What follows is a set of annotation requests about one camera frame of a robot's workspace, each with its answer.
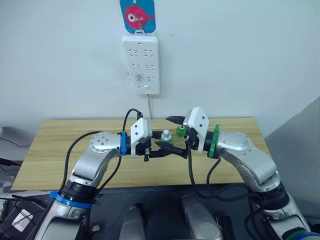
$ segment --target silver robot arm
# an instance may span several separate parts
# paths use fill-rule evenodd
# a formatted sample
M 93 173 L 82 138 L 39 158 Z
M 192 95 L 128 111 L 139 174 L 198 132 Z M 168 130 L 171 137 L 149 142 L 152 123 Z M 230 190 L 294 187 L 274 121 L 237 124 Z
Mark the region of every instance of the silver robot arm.
M 253 201 L 263 209 L 261 213 L 279 239 L 283 240 L 295 231 L 310 232 L 294 199 L 281 183 L 274 161 L 256 148 L 246 134 L 220 132 L 215 140 L 215 133 L 208 131 L 210 120 L 200 107 L 193 108 L 186 117 L 172 116 L 167 119 L 178 124 L 183 121 L 188 131 L 186 144 L 193 144 L 193 149 L 199 153 L 208 151 L 208 157 L 221 156 L 238 170 L 244 183 L 259 196 Z M 308 234 L 312 239 L 320 239 L 319 234 Z
M 90 139 L 89 147 L 75 164 L 61 195 L 51 193 L 51 197 L 56 199 L 35 235 L 35 240 L 57 239 L 57 234 L 62 239 L 75 239 L 81 220 L 92 206 L 93 194 L 109 161 L 121 154 L 120 147 L 121 136 L 117 134 L 101 132 Z
M 148 146 L 145 143 L 153 135 L 151 124 L 141 117 L 132 125 L 131 135 L 134 137 L 126 136 L 125 132 L 100 132 L 90 139 L 87 150 L 75 164 L 61 193 L 51 192 L 50 196 L 55 200 L 33 239 L 76 238 L 82 219 L 95 202 L 97 187 L 110 160 L 130 153 L 135 157 L 139 144 Z
M 264 200 L 256 204 L 278 235 L 294 228 L 310 228 L 299 211 L 294 199 L 281 184 L 272 158 L 254 146 L 251 139 L 241 132 L 220 132 L 215 150 L 234 165 L 249 188 Z

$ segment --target wooden table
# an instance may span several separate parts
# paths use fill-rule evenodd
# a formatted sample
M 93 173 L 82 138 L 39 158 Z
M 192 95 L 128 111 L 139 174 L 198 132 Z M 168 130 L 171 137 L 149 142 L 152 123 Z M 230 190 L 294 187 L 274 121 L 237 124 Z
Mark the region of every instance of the wooden table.
M 153 130 L 169 129 L 175 136 L 175 145 L 184 148 L 184 138 L 176 137 L 177 125 L 164 119 L 151 119 Z M 134 120 L 128 120 L 126 131 Z M 254 118 L 214 118 L 210 120 L 209 129 L 212 131 L 220 124 L 221 131 L 239 131 L 248 134 L 255 146 L 270 154 Z M 42 123 L 30 150 L 22 164 L 13 184 L 13 190 L 56 190 L 60 187 L 65 157 L 72 142 L 87 132 L 105 131 L 121 132 L 123 120 L 47 120 Z M 90 136 L 82 139 L 73 148 L 69 161 L 70 173 L 81 154 L 87 149 Z M 108 170 L 102 180 L 113 172 L 118 158 L 110 161 Z M 206 154 L 192 151 L 193 174 L 197 184 L 203 184 L 209 169 L 216 162 Z M 212 183 L 239 183 L 242 179 L 236 169 L 227 161 L 222 160 L 211 177 Z M 162 158 L 150 158 L 144 162 L 144 156 L 131 158 L 126 155 L 117 174 L 107 185 L 108 188 L 188 185 L 190 184 L 188 160 L 171 154 Z

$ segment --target cable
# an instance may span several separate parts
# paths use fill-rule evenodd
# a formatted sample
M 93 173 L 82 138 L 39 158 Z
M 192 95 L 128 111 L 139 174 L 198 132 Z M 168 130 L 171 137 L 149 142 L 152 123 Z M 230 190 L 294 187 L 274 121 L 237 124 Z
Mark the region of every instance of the cable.
M 199 197 L 203 198 L 203 199 L 217 199 L 223 202 L 233 202 L 233 201 L 238 201 L 247 197 L 253 197 L 253 196 L 257 196 L 256 193 L 251 192 L 250 188 L 246 185 L 243 184 L 239 184 L 239 183 L 234 183 L 234 184 L 229 184 L 226 186 L 223 186 L 222 188 L 220 188 L 219 190 L 217 190 L 214 194 L 212 195 L 203 195 L 197 188 L 195 179 L 194 179 L 194 174 L 193 174 L 193 170 L 192 170 L 192 154 L 191 154 L 191 145 L 188 144 L 187 145 L 187 150 L 188 150 L 188 168 L 189 168 L 189 177 L 190 177 L 190 181 L 191 181 L 191 185 L 195 191 L 196 194 L 198 194 Z M 226 191 L 229 188 L 233 188 L 233 187 L 242 187 L 245 188 L 248 193 L 239 195 L 239 196 L 235 196 L 235 197 L 231 197 L 231 198 L 224 198 L 224 197 L 220 197 L 219 195 L 221 193 L 223 193 L 224 191 Z
M 20 146 L 19 144 L 16 144 L 16 143 L 15 143 L 15 142 L 13 142 L 13 141 L 10 141 L 10 140 L 7 140 L 7 139 L 4 139 L 2 136 L 0 136 L 0 139 L 2 139 L 3 141 L 7 141 L 7 142 L 9 142 L 9 143 L 12 143 L 12 144 L 14 144 L 14 145 L 18 146 L 19 148 L 24 148 L 24 147 L 30 147 L 30 146 L 31 146 L 31 145 Z
M 214 163 L 214 165 L 212 166 L 212 168 L 210 169 L 210 171 L 208 172 L 208 175 L 206 176 L 206 184 L 210 184 L 210 176 L 212 174 L 212 172 L 215 170 L 215 168 L 219 165 L 219 163 L 221 162 L 221 158 L 218 158 L 218 161 L 216 161 Z
M 68 164 L 69 164 L 69 157 L 70 157 L 70 153 L 72 151 L 72 149 L 74 148 L 74 146 L 77 144 L 77 142 L 79 142 L 81 139 L 85 138 L 86 136 L 92 135 L 92 134 L 98 134 L 101 133 L 101 131 L 91 131 L 88 132 L 86 134 L 83 134 L 82 136 L 78 137 L 69 147 L 68 152 L 66 153 L 65 156 L 65 161 L 64 161 L 64 173 L 63 173 L 63 180 L 60 186 L 60 189 L 58 191 L 58 194 L 61 194 L 62 189 L 64 188 L 66 181 L 67 181 L 67 175 L 68 175 Z
M 139 114 L 142 114 L 139 110 L 137 110 L 137 109 L 135 109 L 135 108 L 129 109 L 129 111 L 126 113 L 126 115 L 125 115 L 125 117 L 124 117 L 122 132 L 125 131 L 126 124 L 127 124 L 127 118 L 128 118 L 129 114 L 130 114 L 132 111 L 135 111 L 138 115 L 139 115 Z
M 101 185 L 101 187 L 95 192 L 93 198 L 97 197 L 98 194 L 102 191 L 102 189 L 104 189 L 104 187 L 110 182 L 110 180 L 114 177 L 114 175 L 116 175 L 119 167 L 120 167 L 120 164 L 121 164 L 121 158 L 122 156 L 119 157 L 119 160 L 118 160 L 118 164 L 116 165 L 113 173 L 110 175 L 110 177 Z
M 262 208 L 258 208 L 257 210 L 251 212 L 248 216 L 245 217 L 244 219 L 244 227 L 245 227 L 245 230 L 246 232 L 250 235 L 250 237 L 253 239 L 253 240 L 259 240 L 258 238 L 256 238 L 252 232 L 249 230 L 249 226 L 248 226 L 248 223 L 249 223 L 249 220 L 254 217 L 255 215 L 257 215 L 258 213 L 260 213 L 263 209 Z
M 2 169 L 4 172 L 13 172 L 13 171 L 19 170 L 20 168 L 11 169 L 11 170 L 5 170 L 5 169 L 0 165 L 0 169 Z
M 250 213 L 252 214 L 254 212 L 254 207 L 253 207 L 253 203 L 252 203 L 252 199 L 251 197 L 248 197 L 248 204 L 249 204 L 249 209 L 250 209 Z M 251 220 L 252 220 L 252 226 L 253 226 L 253 229 L 255 230 L 255 232 L 258 234 L 259 238 L 261 240 L 265 240 L 264 236 L 262 235 L 262 233 L 259 231 L 258 227 L 257 227 L 257 224 L 256 224 L 256 219 L 255 219 L 255 216 L 252 215 L 251 217 Z
M 92 239 L 91 236 L 91 227 L 90 227 L 90 214 L 91 214 L 91 208 L 88 208 L 86 212 L 86 226 L 85 226 L 85 232 L 87 234 L 87 237 L 89 240 Z
M 150 119 L 152 119 L 151 104 L 150 104 L 150 94 L 147 94 L 147 96 L 148 96 L 148 107 L 149 107 Z

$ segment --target power strip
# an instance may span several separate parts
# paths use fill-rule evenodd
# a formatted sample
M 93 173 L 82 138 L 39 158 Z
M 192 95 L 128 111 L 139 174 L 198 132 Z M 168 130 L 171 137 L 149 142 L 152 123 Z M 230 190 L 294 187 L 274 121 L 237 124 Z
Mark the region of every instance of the power strip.
M 159 42 L 155 36 L 125 35 L 122 44 L 137 94 L 159 94 Z

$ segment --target blue tag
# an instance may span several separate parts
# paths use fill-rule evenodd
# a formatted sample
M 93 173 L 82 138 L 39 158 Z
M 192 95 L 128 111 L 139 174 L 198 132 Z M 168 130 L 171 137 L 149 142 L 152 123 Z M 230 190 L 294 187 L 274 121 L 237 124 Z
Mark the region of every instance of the blue tag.
M 126 30 L 134 34 L 141 28 L 146 34 L 156 30 L 154 0 L 120 0 Z

